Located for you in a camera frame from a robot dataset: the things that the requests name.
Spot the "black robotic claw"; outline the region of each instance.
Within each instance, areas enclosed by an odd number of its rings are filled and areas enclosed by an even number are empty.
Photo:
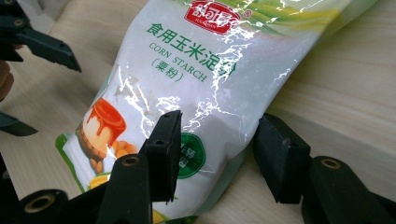
[[[25,45],[38,57],[81,72],[73,51],[64,42],[35,31],[16,0],[0,0],[0,60],[23,62],[15,45]]]

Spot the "screw hole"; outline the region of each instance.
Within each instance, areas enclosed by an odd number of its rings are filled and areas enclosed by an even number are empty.
[[[55,196],[53,194],[41,195],[30,201],[24,207],[26,213],[37,213],[50,207],[55,202]]]

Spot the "light wood surface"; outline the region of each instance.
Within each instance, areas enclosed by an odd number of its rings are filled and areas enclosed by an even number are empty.
[[[39,130],[0,133],[17,194],[62,189],[80,194],[54,146],[73,132],[109,74],[131,20],[147,1],[71,0],[52,28],[77,55],[82,73],[19,50],[15,84],[0,111]],[[311,147],[351,166],[369,190],[396,201],[396,2],[380,0],[319,43],[268,112]],[[299,205],[276,204],[250,156],[216,206],[196,223],[303,223]]]

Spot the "black plastic part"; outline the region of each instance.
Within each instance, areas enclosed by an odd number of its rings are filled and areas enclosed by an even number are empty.
[[[37,191],[20,202],[24,223],[63,224],[68,223],[68,199],[58,189]]]
[[[300,180],[310,146],[283,120],[264,114],[254,137],[253,156],[277,202],[299,203]]]
[[[149,187],[149,162],[144,155],[117,159],[96,223],[152,223]]]
[[[344,162],[316,157],[309,178],[329,223],[396,223]]]
[[[81,72],[73,51],[64,42],[35,31],[16,0],[0,0],[0,60],[23,61],[14,45],[26,45],[38,57]]]
[[[169,202],[174,200],[179,171],[181,145],[181,112],[168,112],[160,117],[149,139],[139,154],[149,158],[151,200]]]
[[[37,133],[35,128],[2,112],[0,112],[0,131],[10,133],[15,136],[27,136]]]
[[[29,47],[34,55],[81,72],[72,50],[64,42],[30,28],[23,29],[17,37]]]

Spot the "white bag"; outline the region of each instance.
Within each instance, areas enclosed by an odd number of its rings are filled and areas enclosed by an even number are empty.
[[[375,0],[149,0],[128,29],[113,70],[60,152],[81,191],[109,179],[160,115],[181,110],[175,200],[156,223],[210,208],[243,161],[265,109],[325,32]]]

